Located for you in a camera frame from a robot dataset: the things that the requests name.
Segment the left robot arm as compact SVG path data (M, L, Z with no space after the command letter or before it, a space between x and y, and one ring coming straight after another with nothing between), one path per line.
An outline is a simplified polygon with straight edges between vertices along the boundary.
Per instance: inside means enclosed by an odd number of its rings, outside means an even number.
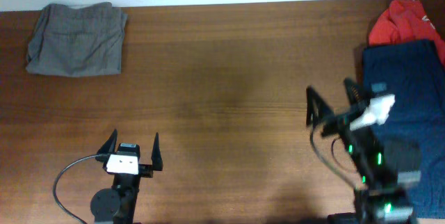
M151 164L140 162L139 145L117 144L117 141L115 130L97 151L96 160L103 163L107 174L113 176L113 183L98 191L90 201L95 223L133 223L140 180L152 178L155 171L163 170L158 134L154 137Z

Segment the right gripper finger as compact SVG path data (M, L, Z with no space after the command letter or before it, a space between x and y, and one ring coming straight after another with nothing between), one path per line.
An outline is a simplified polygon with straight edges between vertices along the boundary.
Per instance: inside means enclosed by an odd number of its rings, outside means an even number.
M343 80L343 84L345 86L350 105L357 104L362 101L369 101L371 99L371 92L352 79L345 78Z
M327 105L325 100L315 91L312 86L306 88L307 96L307 116L306 126L315 127L323 119L331 118L334 115L333 110Z

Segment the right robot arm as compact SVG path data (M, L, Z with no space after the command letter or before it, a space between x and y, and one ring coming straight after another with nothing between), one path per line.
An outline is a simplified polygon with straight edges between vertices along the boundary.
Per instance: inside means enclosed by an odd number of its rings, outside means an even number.
M349 109L336 114L312 86L306 89L309 142L318 159L354 193L354 212L331 214L328 223L417 223L407 191L421 181L421 151L416 143L381 142L372 131L383 125L396 102L391 93L375 93L352 79L343 81ZM362 179L357 185L317 148L314 136L341 141Z

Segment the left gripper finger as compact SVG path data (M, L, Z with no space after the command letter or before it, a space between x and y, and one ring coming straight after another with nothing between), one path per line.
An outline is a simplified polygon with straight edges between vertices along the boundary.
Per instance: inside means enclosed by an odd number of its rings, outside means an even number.
M156 132L156 135L154 137L151 160L152 160L152 170L153 171L162 171L163 170L163 160L162 160L162 156L161 156L158 132Z
M98 149L97 154L112 154L115 151L118 131L114 129L108 140Z

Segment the navy blue shorts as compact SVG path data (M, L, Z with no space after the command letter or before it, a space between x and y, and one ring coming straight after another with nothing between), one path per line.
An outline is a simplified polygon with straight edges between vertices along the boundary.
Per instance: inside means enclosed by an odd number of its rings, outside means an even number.
M362 54L363 86L395 96L389 117L372 130L382 143L421 149L421 181L409 191L420 218L444 218L444 68L433 42L369 47Z

